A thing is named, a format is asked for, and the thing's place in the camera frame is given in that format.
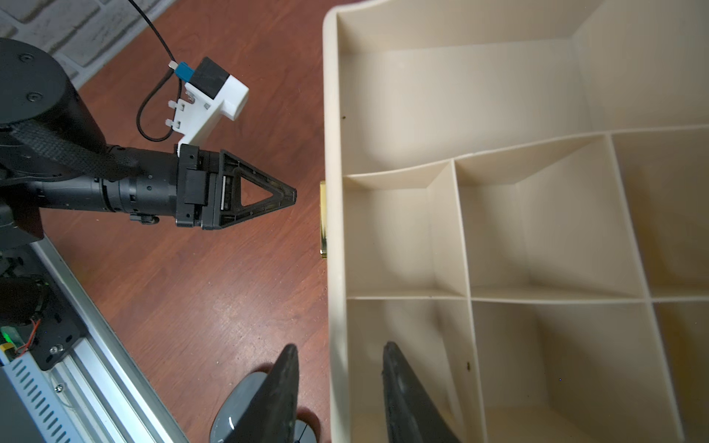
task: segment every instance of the gray round object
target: gray round object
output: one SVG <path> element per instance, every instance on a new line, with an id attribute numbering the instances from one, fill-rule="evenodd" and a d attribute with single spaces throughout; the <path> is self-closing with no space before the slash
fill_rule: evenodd
<path id="1" fill-rule="evenodd" d="M 214 419 L 209 443 L 223 443 L 226 440 L 265 379 L 265 372 L 254 372 L 236 385 Z M 296 421 L 294 436 L 294 443 L 317 443 L 315 432 L 302 420 Z"/>
<path id="2" fill-rule="evenodd" d="M 302 420 L 296 421 L 296 431 L 294 435 L 294 443 L 317 443 L 318 441 L 315 438 L 315 432 L 313 431 L 313 428 L 308 426 Z"/>

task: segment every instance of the wooden floor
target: wooden floor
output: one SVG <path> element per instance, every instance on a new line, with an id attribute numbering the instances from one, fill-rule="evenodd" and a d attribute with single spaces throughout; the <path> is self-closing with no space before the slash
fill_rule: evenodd
<path id="1" fill-rule="evenodd" d="M 293 342 L 298 404 L 330 439 L 328 309 L 319 247 L 324 179 L 322 22 L 337 0 L 178 0 L 156 26 L 178 61 L 204 56 L 250 88 L 237 122 L 205 150 L 225 149 L 298 190 L 295 206 L 222 231 L 154 226 L 126 214 L 43 211 L 45 231 L 193 443 L 236 383 Z M 144 31 L 79 93 L 109 143 L 151 143 L 135 112 L 169 59 Z M 171 118 L 171 80 L 147 107 L 146 132 Z"/>

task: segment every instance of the black cable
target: black cable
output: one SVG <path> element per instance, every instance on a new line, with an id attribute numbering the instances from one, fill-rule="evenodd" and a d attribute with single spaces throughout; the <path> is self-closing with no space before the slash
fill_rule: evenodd
<path id="1" fill-rule="evenodd" d="M 142 9 L 133 1 L 133 0 L 128 0 L 130 4 L 133 5 L 133 8 L 135 8 L 136 11 L 140 14 L 141 17 L 143 17 L 143 20 L 147 23 L 147 25 L 152 29 L 152 32 L 155 33 L 157 36 L 157 39 L 160 40 L 162 43 L 162 46 L 165 48 L 165 51 L 167 51 L 167 54 L 170 57 L 170 60 L 175 62 L 175 57 L 172 55 L 172 51 L 170 51 L 170 48 L 167 47 L 167 43 L 165 40 L 162 39 L 162 36 L 160 35 L 159 32 L 157 32 L 157 29 L 155 28 L 155 25 L 152 24 L 152 21 L 145 15 L 145 12 L 143 12 Z M 150 137 L 148 134 L 146 134 L 143 131 L 143 127 L 140 125 L 140 117 L 143 115 L 143 110 L 145 109 L 145 106 L 147 103 L 152 99 L 152 97 L 162 88 L 165 83 L 167 83 L 168 80 L 170 80 L 170 77 L 174 74 L 174 71 L 172 68 L 168 68 L 167 73 L 163 76 L 163 78 L 158 82 L 157 86 L 152 89 L 152 91 L 145 97 L 145 100 L 143 100 L 143 103 L 140 105 L 140 108 L 138 108 L 138 114 L 135 116 L 135 126 L 138 128 L 138 132 L 147 140 L 151 142 L 162 142 L 163 140 L 167 140 L 170 135 L 172 135 L 173 130 L 170 128 L 169 131 L 167 131 L 167 134 L 164 137 L 159 137 L 159 138 L 154 138 Z M 177 100 L 179 100 L 180 96 L 182 95 L 182 80 L 177 79 Z"/>

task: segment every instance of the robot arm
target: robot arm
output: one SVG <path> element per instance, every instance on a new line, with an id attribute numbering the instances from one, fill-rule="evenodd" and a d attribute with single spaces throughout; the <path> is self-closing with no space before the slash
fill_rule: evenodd
<path id="1" fill-rule="evenodd" d="M 184 134 L 174 153 L 107 145 L 68 77 L 36 47 L 0 39 L 0 249 L 42 238 L 39 207 L 122 212 L 143 224 L 221 229 L 291 206 L 296 190 L 222 150 L 199 149 L 220 116 L 238 117 L 248 88 L 208 58 L 175 65 L 192 101 L 169 105 Z M 248 206 L 241 178 L 273 195 Z"/>

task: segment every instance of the beige organizer tray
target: beige organizer tray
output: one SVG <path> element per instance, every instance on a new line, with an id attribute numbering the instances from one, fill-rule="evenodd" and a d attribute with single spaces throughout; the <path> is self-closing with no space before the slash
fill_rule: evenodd
<path id="1" fill-rule="evenodd" d="M 709 442 L 709 1 L 323 37 L 333 443 L 387 442 L 389 340 L 462 442 Z"/>

